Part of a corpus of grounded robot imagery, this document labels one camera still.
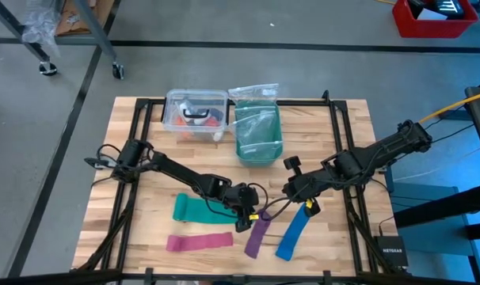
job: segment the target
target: butcher block tabletop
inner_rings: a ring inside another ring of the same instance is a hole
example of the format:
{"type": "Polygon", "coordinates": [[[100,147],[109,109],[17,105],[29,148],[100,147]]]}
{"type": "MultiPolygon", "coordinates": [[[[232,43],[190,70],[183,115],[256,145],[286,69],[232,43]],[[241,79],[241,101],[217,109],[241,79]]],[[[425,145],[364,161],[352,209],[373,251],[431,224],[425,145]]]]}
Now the butcher block tabletop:
{"type": "MultiPolygon", "coordinates": [[[[119,148],[124,145],[128,138],[136,99],[118,97],[115,100],[105,143],[119,148]]],[[[367,146],[373,143],[375,136],[367,102],[347,100],[347,103],[355,144],[367,146]]],[[[233,184],[241,182],[261,184],[268,191],[270,201],[285,196],[281,189],[292,176],[292,171],[284,168],[285,158],[298,155],[302,162],[302,171],[308,172],[320,168],[320,161],[336,153],[330,111],[324,106],[280,106],[284,152],[272,166],[262,169],[249,169],[240,164],[235,154],[234,136],[231,133],[226,133],[220,143],[178,142],[172,133],[164,130],[161,123],[162,110],[162,104],[154,106],[147,139],[157,151],[167,154],[169,158],[198,173],[214,173],[228,177],[233,184]]],[[[143,126],[143,117],[144,111],[140,116],[139,133],[143,126]]],[[[339,125],[343,147],[347,148],[341,116],[339,125]]],[[[104,152],[114,157],[118,155],[107,148],[104,148],[104,152]]],[[[108,177],[109,174],[108,170],[97,171],[95,180],[108,177]]],[[[375,179],[385,183],[384,177],[379,174],[375,175],[375,179]]],[[[91,189],[86,216],[74,254],[73,268],[85,263],[106,236],[117,185],[117,181],[107,180],[91,189]]],[[[128,189],[129,187],[124,192],[124,205],[128,189]]],[[[190,187],[164,174],[156,172],[141,174],[124,273],[144,273],[146,268],[153,268],[158,274],[178,275],[322,276],[323,271],[331,271],[332,276],[355,275],[342,191],[329,189],[317,198],[321,212],[308,222],[290,261],[280,259],[275,252],[301,204],[292,203],[272,221],[263,238],[257,259],[252,259],[244,253],[250,230],[238,234],[234,231],[233,224],[213,225],[173,220],[173,207],[179,193],[198,198],[190,187]],[[180,253],[166,251],[166,242],[171,234],[193,236],[226,232],[233,233],[233,246],[180,253]]],[[[258,190],[258,195],[260,203],[264,203],[263,192],[258,190]]],[[[379,223],[393,215],[390,197],[387,190],[375,182],[367,185],[364,195],[372,234],[379,234],[379,223]]],[[[269,208],[269,213],[275,213],[281,206],[282,203],[279,203],[269,208]]],[[[383,233],[397,234],[393,219],[383,223],[383,233]]],[[[116,264],[120,235],[117,236],[113,246],[109,263],[111,268],[116,264]]],[[[363,268],[367,271],[367,250],[359,234],[358,239],[363,268]]]]}

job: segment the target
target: gray concrete floor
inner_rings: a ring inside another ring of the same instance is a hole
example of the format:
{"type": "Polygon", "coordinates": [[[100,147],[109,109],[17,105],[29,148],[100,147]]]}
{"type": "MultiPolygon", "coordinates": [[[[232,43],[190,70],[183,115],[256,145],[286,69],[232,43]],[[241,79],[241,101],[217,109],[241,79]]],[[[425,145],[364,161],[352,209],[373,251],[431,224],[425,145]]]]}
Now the gray concrete floor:
{"type": "MultiPolygon", "coordinates": [[[[15,0],[5,2],[14,7],[15,14],[23,13],[15,0]]],[[[480,47],[480,23],[456,40],[400,38],[390,9],[390,5],[373,0],[123,1],[110,37],[480,47]]],[[[0,36],[10,36],[1,25],[0,36]]],[[[61,74],[46,78],[36,72],[37,61],[23,46],[0,45],[0,276],[5,275],[13,257],[93,47],[60,50],[63,57],[53,61],[61,74]]],[[[419,120],[462,99],[466,87],[480,84],[480,55],[174,47],[116,50],[126,66],[126,79],[115,80],[110,59],[101,57],[25,275],[69,269],[93,179],[93,170],[83,158],[101,145],[117,96],[164,96],[173,88],[229,89],[263,82],[279,82],[282,97],[316,98],[328,89],[332,98],[367,99],[375,134],[382,138],[392,133],[397,123],[419,120]]],[[[443,122],[430,130],[440,137],[462,126],[464,123],[443,122]]],[[[404,158],[394,167],[394,177],[450,164],[404,182],[467,190],[480,184],[480,151],[457,158],[479,146],[474,130],[465,131],[425,155],[404,158]]],[[[480,215],[470,220],[480,221],[480,215]]],[[[460,256],[411,253],[410,260],[412,272],[419,276],[471,279],[467,258],[464,263],[460,256]]]]}

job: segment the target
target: green bowl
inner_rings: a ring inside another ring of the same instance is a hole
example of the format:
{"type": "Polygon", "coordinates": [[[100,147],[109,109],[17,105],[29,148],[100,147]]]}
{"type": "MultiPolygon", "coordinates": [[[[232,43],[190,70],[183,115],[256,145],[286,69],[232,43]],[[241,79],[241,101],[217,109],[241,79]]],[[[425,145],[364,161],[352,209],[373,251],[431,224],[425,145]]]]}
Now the green bowl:
{"type": "MultiPolygon", "coordinates": [[[[241,151],[242,145],[238,140],[236,140],[236,153],[238,160],[240,160],[245,167],[270,166],[275,160],[277,160],[277,158],[279,158],[284,150],[282,143],[282,127],[280,126],[279,107],[275,104],[275,102],[272,101],[251,101],[237,104],[235,110],[237,108],[245,107],[275,107],[276,117],[272,122],[271,134],[260,134],[263,135],[263,138],[260,143],[257,144],[257,148],[262,150],[255,150],[250,154],[246,154],[245,151],[241,151]]],[[[236,111],[234,113],[235,120],[241,120],[245,116],[250,115],[238,114],[236,111]]]]}

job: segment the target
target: cardboard box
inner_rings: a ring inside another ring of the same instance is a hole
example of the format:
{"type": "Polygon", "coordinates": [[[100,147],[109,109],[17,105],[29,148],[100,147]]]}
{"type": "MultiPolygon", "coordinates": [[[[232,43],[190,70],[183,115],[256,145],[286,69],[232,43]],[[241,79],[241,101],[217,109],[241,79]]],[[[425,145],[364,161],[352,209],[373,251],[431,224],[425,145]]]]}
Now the cardboard box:
{"type": "MultiPolygon", "coordinates": [[[[112,10],[114,0],[89,0],[89,6],[96,16],[99,25],[105,26],[106,19],[112,10]]],[[[60,13],[60,22],[55,31],[56,36],[78,35],[90,33],[87,24],[80,18],[74,0],[66,0],[60,13]]]]}

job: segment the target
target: green resistance band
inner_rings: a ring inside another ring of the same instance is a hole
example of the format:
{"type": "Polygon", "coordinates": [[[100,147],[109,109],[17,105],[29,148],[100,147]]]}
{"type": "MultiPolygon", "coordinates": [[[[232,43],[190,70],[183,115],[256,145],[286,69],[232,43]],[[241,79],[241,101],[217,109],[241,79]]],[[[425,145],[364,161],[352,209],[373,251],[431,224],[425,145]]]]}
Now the green resistance band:
{"type": "MultiPolygon", "coordinates": [[[[214,211],[236,217],[232,210],[224,209],[221,203],[208,201],[214,211]]],[[[175,201],[173,219],[182,222],[201,222],[208,224],[234,224],[237,219],[212,213],[204,199],[189,198],[187,194],[180,193],[175,201]]]]}

